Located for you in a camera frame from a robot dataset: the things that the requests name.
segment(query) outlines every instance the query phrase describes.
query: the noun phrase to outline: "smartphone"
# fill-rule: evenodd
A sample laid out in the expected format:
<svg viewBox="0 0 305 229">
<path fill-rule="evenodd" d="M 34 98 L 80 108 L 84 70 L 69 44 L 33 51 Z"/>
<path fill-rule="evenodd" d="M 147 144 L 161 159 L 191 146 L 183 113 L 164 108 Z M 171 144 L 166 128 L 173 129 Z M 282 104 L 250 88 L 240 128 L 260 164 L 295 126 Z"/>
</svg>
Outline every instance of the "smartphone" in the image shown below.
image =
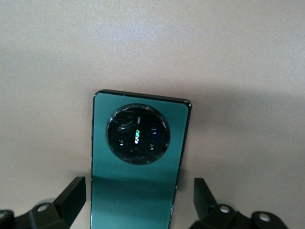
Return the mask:
<svg viewBox="0 0 305 229">
<path fill-rule="evenodd" d="M 168 229 L 191 103 L 98 91 L 93 100 L 91 229 Z"/>
</svg>

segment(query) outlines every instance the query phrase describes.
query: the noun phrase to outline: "black circular camera bump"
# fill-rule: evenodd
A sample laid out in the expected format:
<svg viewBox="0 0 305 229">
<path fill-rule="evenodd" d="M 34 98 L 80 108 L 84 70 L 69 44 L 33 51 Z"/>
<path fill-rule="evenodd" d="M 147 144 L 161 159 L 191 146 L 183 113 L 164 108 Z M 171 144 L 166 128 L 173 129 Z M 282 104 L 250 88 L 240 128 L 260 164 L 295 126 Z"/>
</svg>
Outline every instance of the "black circular camera bump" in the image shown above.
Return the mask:
<svg viewBox="0 0 305 229">
<path fill-rule="evenodd" d="M 115 111 L 106 133 L 112 152 L 134 165 L 158 160 L 170 142 L 170 130 L 163 115 L 144 104 L 129 104 Z"/>
</svg>

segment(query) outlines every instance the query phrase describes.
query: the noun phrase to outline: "silver screw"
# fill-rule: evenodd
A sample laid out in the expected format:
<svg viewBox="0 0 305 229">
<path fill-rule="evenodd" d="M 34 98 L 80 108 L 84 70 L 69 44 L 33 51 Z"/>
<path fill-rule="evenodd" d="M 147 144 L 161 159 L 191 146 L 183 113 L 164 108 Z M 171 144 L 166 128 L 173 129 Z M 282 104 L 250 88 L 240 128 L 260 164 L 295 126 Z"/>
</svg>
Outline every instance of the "silver screw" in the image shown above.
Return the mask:
<svg viewBox="0 0 305 229">
<path fill-rule="evenodd" d="M 3 217 L 5 217 L 5 215 L 6 215 L 6 211 L 0 213 L 0 219 L 3 218 Z"/>
<path fill-rule="evenodd" d="M 41 205 L 39 208 L 37 208 L 37 211 L 38 212 L 44 211 L 45 209 L 47 209 L 48 206 L 49 206 L 49 204 Z"/>
<path fill-rule="evenodd" d="M 225 206 L 225 205 L 221 205 L 220 206 L 220 210 L 223 213 L 229 213 L 230 212 L 229 208 L 227 206 Z"/>
<path fill-rule="evenodd" d="M 265 221 L 265 222 L 269 222 L 270 221 L 270 217 L 265 214 L 265 213 L 261 213 L 258 215 L 258 217 L 262 220 L 262 221 Z"/>
</svg>

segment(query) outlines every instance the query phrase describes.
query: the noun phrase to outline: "table surface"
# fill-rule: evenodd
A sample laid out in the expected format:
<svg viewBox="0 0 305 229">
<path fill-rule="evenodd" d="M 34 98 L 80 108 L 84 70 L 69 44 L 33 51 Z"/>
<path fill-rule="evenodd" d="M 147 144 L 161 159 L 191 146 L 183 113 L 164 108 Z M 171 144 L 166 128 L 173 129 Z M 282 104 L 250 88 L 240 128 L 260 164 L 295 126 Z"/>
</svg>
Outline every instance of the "table surface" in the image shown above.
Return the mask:
<svg viewBox="0 0 305 229">
<path fill-rule="evenodd" d="M 304 1 L 2 1 L 0 209 L 20 215 L 85 176 L 100 89 L 191 100 L 172 229 L 193 179 L 246 216 L 305 215 Z"/>
</svg>

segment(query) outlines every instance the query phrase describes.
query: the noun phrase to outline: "phone back panel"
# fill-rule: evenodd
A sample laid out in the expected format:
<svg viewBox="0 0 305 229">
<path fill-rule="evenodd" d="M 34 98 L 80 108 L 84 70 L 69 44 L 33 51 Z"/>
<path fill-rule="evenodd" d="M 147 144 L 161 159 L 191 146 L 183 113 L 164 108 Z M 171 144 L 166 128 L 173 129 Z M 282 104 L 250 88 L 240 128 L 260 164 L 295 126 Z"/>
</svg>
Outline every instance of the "phone back panel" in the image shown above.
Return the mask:
<svg viewBox="0 0 305 229">
<path fill-rule="evenodd" d="M 110 149 L 110 117 L 127 104 L 145 104 L 167 120 L 170 143 L 164 155 L 146 165 L 119 159 Z M 191 104 L 185 100 L 100 91 L 92 122 L 91 229 L 167 229 Z"/>
</svg>

